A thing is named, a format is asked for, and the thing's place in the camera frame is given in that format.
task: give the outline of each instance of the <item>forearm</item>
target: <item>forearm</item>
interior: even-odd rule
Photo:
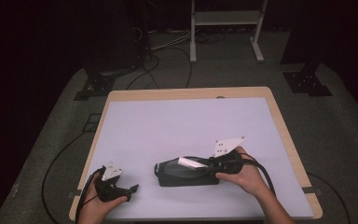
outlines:
[[[270,224],[295,223],[269,189],[255,196]]]

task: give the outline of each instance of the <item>hand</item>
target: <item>hand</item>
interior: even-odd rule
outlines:
[[[117,206],[127,201],[126,196],[119,197],[111,202],[104,203],[97,196],[97,190],[95,189],[95,180],[100,174],[96,174],[89,185],[89,189],[86,193],[85,204],[83,205],[78,222],[79,224],[99,224],[102,223],[106,215]]]
[[[243,155],[247,154],[242,147],[236,147],[235,150],[242,154],[243,159],[252,160],[249,156]],[[251,164],[244,164],[241,171],[235,175],[229,175],[224,173],[217,173],[216,178],[229,181],[240,186],[246,192],[258,196],[262,194],[265,190],[269,190],[269,187],[264,182],[261,174],[259,173],[257,167]]]

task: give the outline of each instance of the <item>floor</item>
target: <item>floor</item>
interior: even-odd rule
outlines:
[[[329,186],[339,193],[351,222],[358,223],[358,104],[339,76],[323,64],[316,75],[333,96],[291,92],[282,73],[298,71],[303,64],[280,64],[289,34],[261,33],[263,63],[258,63],[253,54],[249,42],[252,33],[209,36],[218,41],[198,44],[196,63],[189,62],[185,41],[153,53],[153,61],[146,58],[146,69],[156,67],[150,74],[139,68],[117,78],[113,89],[269,87],[324,210],[322,218],[298,223],[348,222],[342,202]],[[156,47],[179,35],[151,37]],[[74,101],[86,79],[84,70],[79,70],[62,92],[1,208],[0,223],[53,223],[44,202],[58,223],[71,222],[68,213],[73,194],[93,140],[93,133],[82,130],[90,114],[102,113],[106,99]]]

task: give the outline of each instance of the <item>person's right hand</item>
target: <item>person's right hand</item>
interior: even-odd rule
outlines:
[[[239,152],[244,159],[252,160],[252,158],[249,156],[243,155],[247,153],[242,147],[237,147],[235,150]],[[251,164],[245,163],[242,167],[242,170],[238,174],[229,175],[224,173],[217,173],[216,178],[234,183],[254,196],[258,196],[265,190],[269,190],[269,187],[261,177],[258,168]]]

